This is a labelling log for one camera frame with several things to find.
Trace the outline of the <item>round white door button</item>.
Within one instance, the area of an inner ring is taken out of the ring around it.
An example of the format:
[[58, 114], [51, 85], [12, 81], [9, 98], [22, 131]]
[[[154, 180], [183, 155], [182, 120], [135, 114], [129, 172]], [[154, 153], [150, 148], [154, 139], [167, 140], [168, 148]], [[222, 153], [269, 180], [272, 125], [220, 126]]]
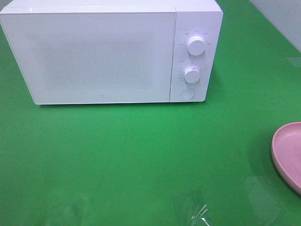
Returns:
[[181, 92], [183, 99], [193, 99], [195, 96], [195, 90], [193, 88], [187, 88]]

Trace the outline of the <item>white microwave door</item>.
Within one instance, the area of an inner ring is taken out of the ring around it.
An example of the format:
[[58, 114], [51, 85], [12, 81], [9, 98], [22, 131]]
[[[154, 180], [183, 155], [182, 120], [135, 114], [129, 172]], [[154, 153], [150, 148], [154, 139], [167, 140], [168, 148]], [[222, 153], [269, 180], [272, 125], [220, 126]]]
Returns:
[[175, 13], [3, 14], [34, 103], [168, 102]]

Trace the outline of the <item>pink round plate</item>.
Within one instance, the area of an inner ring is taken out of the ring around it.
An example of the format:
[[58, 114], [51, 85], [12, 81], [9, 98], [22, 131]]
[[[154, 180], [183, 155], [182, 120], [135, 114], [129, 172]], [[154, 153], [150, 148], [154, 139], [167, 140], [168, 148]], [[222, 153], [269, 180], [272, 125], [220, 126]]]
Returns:
[[283, 180], [298, 194], [301, 193], [301, 123], [283, 125], [271, 142], [273, 163]]

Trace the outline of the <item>lower white microwave knob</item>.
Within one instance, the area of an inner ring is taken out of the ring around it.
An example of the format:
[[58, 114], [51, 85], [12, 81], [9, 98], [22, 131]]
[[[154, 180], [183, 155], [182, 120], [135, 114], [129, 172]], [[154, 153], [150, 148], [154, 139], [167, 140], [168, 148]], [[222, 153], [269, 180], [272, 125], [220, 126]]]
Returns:
[[193, 84], [200, 80], [201, 69], [197, 66], [188, 66], [184, 69], [184, 80], [186, 83]]

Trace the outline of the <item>white microwave knob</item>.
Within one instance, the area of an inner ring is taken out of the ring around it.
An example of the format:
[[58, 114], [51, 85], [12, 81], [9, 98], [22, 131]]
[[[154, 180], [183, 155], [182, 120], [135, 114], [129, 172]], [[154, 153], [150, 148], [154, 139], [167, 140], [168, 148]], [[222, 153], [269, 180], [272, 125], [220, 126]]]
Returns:
[[206, 48], [205, 38], [201, 35], [194, 35], [187, 40], [187, 50], [192, 56], [201, 55]]
[[197, 66], [188, 66], [184, 69], [184, 80], [186, 83], [193, 84], [200, 80], [201, 69]]

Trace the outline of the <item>upper white microwave knob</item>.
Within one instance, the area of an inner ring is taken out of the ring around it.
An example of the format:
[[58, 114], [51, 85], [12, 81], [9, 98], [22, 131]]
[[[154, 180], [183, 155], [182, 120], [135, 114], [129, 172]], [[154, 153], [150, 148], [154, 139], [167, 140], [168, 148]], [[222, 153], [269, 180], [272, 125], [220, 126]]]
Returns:
[[205, 38], [201, 35], [194, 35], [187, 40], [187, 50], [192, 56], [201, 55], [206, 48]]

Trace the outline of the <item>white microwave oven body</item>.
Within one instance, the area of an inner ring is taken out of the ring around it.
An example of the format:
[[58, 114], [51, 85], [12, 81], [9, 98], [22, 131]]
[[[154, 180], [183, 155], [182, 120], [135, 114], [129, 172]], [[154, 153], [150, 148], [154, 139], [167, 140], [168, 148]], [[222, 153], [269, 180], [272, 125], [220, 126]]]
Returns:
[[[3, 14], [54, 13], [175, 13], [174, 43], [170, 99], [168, 102], [202, 102], [213, 67], [214, 55], [222, 24], [223, 12], [214, 0], [14, 0], [5, 6]], [[191, 36], [205, 38], [205, 51], [192, 56], [187, 50]], [[197, 66], [200, 80], [189, 84], [184, 80], [184, 69]], [[181, 92], [195, 90], [193, 99], [183, 99]]]

